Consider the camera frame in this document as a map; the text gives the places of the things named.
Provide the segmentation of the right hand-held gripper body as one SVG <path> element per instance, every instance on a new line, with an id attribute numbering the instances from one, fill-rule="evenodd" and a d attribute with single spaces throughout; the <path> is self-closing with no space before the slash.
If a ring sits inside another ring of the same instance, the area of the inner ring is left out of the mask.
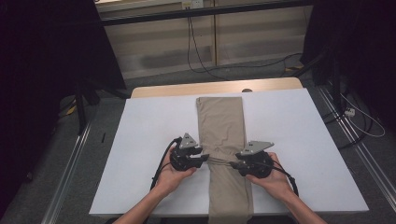
<path id="1" fill-rule="evenodd" d="M 235 157 L 239 161 L 245 161 L 246 170 L 237 170 L 241 176 L 254 175 L 258 178 L 265 178 L 271 174 L 274 162 L 265 149 L 272 147 L 273 142 L 249 141 L 245 148 L 236 153 Z"/>

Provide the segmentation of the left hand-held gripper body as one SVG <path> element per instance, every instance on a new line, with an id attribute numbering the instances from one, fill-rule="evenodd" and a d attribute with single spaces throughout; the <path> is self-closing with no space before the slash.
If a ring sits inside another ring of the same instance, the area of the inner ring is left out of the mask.
<path id="1" fill-rule="evenodd" d="M 200 155 L 202 152 L 197 142 L 188 133 L 174 139 L 171 145 L 174 149 L 170 155 L 170 162 L 177 171 L 187 171 L 192 168 L 191 155 Z"/>

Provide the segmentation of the beige pants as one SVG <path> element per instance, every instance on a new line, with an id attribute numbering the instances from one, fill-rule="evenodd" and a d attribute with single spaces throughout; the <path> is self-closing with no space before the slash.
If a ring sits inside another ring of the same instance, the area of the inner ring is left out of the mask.
<path id="1" fill-rule="evenodd" d="M 230 165 L 247 142 L 242 99 L 199 97 L 196 105 L 199 141 L 209 156 L 208 224 L 248 224 L 251 184 Z"/>

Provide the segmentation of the person's left hand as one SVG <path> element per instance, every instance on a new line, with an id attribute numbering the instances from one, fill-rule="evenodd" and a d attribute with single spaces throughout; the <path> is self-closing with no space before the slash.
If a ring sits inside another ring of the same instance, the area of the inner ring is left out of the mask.
<path id="1" fill-rule="evenodd" d="M 192 167 L 187 171 L 177 171 L 170 163 L 170 152 L 168 152 L 160 166 L 160 174 L 153 191 L 162 197 L 166 197 L 177 189 L 180 183 L 187 177 L 192 176 L 196 168 Z"/>

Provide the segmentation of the person's right hand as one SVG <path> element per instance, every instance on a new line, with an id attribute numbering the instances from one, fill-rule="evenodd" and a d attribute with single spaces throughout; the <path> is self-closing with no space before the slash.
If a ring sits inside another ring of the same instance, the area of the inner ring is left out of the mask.
<path id="1" fill-rule="evenodd" d="M 247 175 L 251 183 L 258 185 L 266 190 L 266 192 L 273 198 L 280 200 L 282 203 L 290 203 L 296 197 L 287 176 L 281 173 L 280 162 L 274 152 L 269 152 L 269 156 L 274 161 L 275 169 L 272 170 L 265 178 L 258 178 L 254 175 Z"/>

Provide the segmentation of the white table mat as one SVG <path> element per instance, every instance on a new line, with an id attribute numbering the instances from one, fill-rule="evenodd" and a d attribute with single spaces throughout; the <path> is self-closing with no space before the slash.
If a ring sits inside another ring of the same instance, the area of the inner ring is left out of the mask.
<path id="1" fill-rule="evenodd" d="M 241 93 L 247 140 L 272 143 L 300 198 L 317 213 L 368 209 L 346 163 L 305 89 Z M 127 101 L 90 213 L 121 215 L 149 191 L 168 144 L 184 133 L 198 135 L 196 98 L 134 98 Z"/>

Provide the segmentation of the black metal stand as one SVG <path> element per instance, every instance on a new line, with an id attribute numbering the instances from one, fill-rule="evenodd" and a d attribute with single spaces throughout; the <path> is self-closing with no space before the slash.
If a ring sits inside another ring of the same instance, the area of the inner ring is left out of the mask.
<path id="1" fill-rule="evenodd" d="M 100 103 L 100 97 L 96 90 L 105 91 L 121 99 L 129 99 L 131 97 L 130 94 L 111 88 L 94 79 L 78 79 L 75 85 L 76 106 L 78 110 L 78 135 L 82 135 L 88 126 L 84 102 L 87 102 L 89 105 L 98 105 Z"/>
<path id="2" fill-rule="evenodd" d="M 330 83 L 332 87 L 331 96 L 337 109 L 342 107 L 341 100 L 341 75 L 340 65 L 335 56 L 329 51 L 321 52 L 313 60 L 304 65 L 302 69 L 293 74 L 300 77 L 310 71 L 315 85 Z"/>

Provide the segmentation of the black horizontal bar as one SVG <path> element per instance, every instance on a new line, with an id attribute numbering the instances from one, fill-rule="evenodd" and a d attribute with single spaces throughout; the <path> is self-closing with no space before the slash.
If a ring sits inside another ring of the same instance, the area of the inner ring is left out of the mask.
<path id="1" fill-rule="evenodd" d="M 183 18 L 194 18 L 221 14 L 231 14 L 240 12 L 250 12 L 258 10 L 270 10 L 289 7 L 305 7 L 313 6 L 318 0 L 275 0 L 265 3 L 254 3 L 244 5 L 234 5 L 225 7 L 207 7 L 197 9 L 181 9 L 170 12 L 161 12 L 136 16 L 120 16 L 110 17 L 108 19 L 101 19 L 99 24 L 101 26 L 113 26 L 130 23 L 140 23 L 149 21 L 167 21 Z"/>

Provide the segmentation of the black curtain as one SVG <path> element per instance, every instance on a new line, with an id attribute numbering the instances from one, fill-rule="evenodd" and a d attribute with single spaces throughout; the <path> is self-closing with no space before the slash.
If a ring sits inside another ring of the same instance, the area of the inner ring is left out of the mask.
<path id="1" fill-rule="evenodd" d="M 0 216 L 39 158 L 61 100 L 125 83 L 94 0 L 0 0 Z"/>
<path id="2" fill-rule="evenodd" d="M 318 0 L 301 62 L 318 56 L 315 83 L 324 83 L 339 63 L 348 84 L 396 131 L 396 0 Z"/>

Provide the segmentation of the aluminium floor rail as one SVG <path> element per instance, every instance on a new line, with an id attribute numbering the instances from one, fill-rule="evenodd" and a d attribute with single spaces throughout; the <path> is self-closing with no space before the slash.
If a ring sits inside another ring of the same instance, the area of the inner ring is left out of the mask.
<path id="1" fill-rule="evenodd" d="M 348 141 L 352 143 L 354 150 L 358 154 L 364 166 L 374 179 L 392 210 L 396 213 L 396 187 L 379 166 L 374 156 L 369 151 L 369 148 L 362 141 L 358 141 L 357 131 L 352 127 L 351 122 L 344 115 L 335 110 L 331 94 L 323 88 L 319 88 L 318 92 L 326 106 L 333 111 L 338 126 L 342 129 Z"/>
<path id="2" fill-rule="evenodd" d="M 72 179 L 78 166 L 81 153 L 86 145 L 92 123 L 89 122 L 78 136 L 77 142 L 74 145 L 71 156 L 64 168 L 61 180 L 53 194 L 46 213 L 41 221 L 41 224 L 56 224 L 58 216 L 64 204 L 65 197 L 71 186 Z"/>

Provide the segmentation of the white wall socket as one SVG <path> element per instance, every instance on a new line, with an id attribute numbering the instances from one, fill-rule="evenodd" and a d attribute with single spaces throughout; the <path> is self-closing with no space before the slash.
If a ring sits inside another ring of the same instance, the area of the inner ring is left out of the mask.
<path id="1" fill-rule="evenodd" d="M 183 9 L 203 8 L 204 0 L 182 0 L 181 5 Z"/>

